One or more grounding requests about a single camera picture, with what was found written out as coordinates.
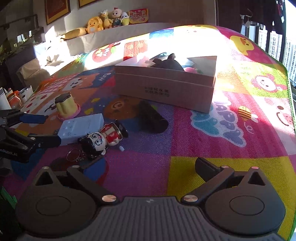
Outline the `light blue rectangular box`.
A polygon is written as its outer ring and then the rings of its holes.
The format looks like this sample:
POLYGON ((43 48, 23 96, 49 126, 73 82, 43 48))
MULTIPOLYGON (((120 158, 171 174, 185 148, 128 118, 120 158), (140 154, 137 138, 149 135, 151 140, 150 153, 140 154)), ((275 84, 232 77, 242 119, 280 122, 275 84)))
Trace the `light blue rectangular box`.
POLYGON ((65 120, 59 129, 58 136, 61 139, 61 146, 73 144, 79 138, 98 132, 104 125, 102 113, 86 115, 70 120, 65 120))

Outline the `yellow pudding toy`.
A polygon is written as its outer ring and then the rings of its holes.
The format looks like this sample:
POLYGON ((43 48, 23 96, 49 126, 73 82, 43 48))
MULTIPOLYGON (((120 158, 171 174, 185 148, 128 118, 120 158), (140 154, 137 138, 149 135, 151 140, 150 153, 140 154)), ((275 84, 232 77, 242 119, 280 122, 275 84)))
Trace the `yellow pudding toy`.
POLYGON ((80 105, 74 101, 70 92, 62 93, 55 98, 55 105, 58 111, 58 119, 65 121, 76 117, 80 111, 80 105))

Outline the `opera face figurine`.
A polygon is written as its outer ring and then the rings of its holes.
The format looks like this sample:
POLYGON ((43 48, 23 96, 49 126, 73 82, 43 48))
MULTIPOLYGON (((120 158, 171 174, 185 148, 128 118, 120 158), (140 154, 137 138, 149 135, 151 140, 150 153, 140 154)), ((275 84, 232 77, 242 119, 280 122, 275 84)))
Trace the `opera face figurine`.
POLYGON ((118 145, 124 138, 128 138, 128 131, 118 120, 105 124, 98 132, 88 133, 78 139, 83 153, 88 160, 104 156, 109 147, 118 145))

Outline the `black cylinder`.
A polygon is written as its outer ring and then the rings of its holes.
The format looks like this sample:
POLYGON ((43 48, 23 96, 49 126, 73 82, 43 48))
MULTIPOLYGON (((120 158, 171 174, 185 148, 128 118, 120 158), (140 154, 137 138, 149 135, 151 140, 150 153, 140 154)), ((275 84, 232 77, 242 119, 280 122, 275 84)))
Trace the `black cylinder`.
POLYGON ((150 133, 163 133, 169 122, 162 117, 146 100, 141 100, 138 105, 140 124, 150 133))

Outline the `dark plush toy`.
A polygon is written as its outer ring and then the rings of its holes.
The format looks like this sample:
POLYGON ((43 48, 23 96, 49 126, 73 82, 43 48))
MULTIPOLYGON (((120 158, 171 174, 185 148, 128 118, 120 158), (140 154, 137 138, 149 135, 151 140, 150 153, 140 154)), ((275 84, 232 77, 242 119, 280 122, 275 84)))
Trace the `dark plush toy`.
POLYGON ((184 71, 184 68, 175 60, 176 56, 174 53, 171 53, 166 60, 161 60, 159 58, 155 58, 153 60, 154 68, 162 68, 162 69, 169 69, 169 70, 177 70, 177 71, 184 71))

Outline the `white cylinder container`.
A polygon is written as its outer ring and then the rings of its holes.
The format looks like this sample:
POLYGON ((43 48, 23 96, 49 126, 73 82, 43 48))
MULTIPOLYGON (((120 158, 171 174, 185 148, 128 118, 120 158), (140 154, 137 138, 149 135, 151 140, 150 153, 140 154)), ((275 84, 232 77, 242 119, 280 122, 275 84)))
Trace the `white cylinder container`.
POLYGON ((8 110, 11 109, 11 106, 6 98, 6 94, 4 89, 0 88, 0 110, 8 110))

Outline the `white cardboard box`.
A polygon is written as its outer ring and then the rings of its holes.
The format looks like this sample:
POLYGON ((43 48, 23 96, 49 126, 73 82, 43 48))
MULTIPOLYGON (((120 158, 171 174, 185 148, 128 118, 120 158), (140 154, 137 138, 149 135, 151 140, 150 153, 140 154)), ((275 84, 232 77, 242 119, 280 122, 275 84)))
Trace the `white cardboard box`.
POLYGON ((154 68, 148 57, 133 57, 114 67, 115 92, 209 113, 216 81, 217 56, 175 59, 203 74, 154 68))

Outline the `yellow long pillow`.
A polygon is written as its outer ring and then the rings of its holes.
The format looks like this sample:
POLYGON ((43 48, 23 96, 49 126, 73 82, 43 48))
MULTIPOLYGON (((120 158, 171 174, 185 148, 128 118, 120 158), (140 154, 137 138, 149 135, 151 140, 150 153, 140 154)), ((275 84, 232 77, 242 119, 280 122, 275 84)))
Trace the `yellow long pillow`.
POLYGON ((76 28, 60 36, 63 40, 70 40, 87 34, 86 28, 76 28))

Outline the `pink round toy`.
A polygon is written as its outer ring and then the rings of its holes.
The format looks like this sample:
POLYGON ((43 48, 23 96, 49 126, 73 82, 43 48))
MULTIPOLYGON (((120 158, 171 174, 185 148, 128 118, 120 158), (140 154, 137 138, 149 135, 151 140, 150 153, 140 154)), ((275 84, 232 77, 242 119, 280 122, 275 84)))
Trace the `pink round toy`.
POLYGON ((193 68, 193 67, 185 67, 184 71, 188 72, 188 73, 203 74, 203 72, 201 70, 199 70, 197 68, 193 68))

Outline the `framed red picture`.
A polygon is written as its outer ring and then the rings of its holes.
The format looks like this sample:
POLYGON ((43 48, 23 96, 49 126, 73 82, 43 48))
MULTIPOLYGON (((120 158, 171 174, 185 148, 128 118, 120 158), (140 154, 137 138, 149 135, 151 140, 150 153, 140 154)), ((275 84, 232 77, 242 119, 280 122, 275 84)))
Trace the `framed red picture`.
POLYGON ((82 8, 88 4, 92 4, 94 2, 96 2, 97 0, 78 0, 78 7, 82 8))
POLYGON ((69 14, 70 12, 71 9, 69 0, 45 0, 45 15, 47 25, 69 14))

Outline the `yellow duck backpack plush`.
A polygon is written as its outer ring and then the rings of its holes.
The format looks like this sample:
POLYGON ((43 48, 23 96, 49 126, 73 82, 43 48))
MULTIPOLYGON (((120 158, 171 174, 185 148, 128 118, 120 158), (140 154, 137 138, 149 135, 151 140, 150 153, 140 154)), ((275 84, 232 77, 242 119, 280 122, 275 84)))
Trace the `yellow duck backpack plush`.
POLYGON ((98 16, 91 18, 88 21, 86 30, 89 34, 104 30, 102 19, 98 16))

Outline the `middle framed red picture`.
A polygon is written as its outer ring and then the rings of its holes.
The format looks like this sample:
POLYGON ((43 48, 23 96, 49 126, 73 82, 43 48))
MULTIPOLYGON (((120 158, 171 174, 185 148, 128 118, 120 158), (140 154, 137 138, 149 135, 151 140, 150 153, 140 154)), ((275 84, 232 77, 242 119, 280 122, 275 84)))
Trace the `middle framed red picture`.
POLYGON ((97 0, 78 0, 78 7, 82 8, 88 4, 92 4, 94 2, 96 2, 97 0))

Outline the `baby doll plush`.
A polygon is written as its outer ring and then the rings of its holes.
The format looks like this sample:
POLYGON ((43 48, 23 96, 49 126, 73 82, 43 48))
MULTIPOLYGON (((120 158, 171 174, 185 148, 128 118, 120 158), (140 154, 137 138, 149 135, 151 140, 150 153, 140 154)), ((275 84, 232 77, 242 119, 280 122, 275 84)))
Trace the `baby doll plush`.
POLYGON ((121 26, 121 15, 122 10, 119 8, 114 8, 112 11, 112 27, 120 27, 121 26))

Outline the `banana plush toy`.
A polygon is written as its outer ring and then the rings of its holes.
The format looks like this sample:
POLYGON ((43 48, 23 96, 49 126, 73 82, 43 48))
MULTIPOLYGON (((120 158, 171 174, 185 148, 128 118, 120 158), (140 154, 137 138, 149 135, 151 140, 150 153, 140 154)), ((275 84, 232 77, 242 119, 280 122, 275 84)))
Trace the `banana plush toy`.
POLYGON ((123 12, 121 14, 121 25, 122 26, 128 26, 130 24, 130 17, 128 15, 128 13, 123 12))

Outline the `hanging dark clothes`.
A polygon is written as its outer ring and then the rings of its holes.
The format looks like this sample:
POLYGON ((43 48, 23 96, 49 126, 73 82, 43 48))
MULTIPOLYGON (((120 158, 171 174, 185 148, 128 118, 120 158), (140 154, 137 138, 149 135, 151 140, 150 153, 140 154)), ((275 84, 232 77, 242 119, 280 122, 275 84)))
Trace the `hanging dark clothes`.
POLYGON ((251 22, 264 25, 266 30, 280 35, 285 31, 284 8, 284 1, 240 1, 240 15, 248 16, 251 22))

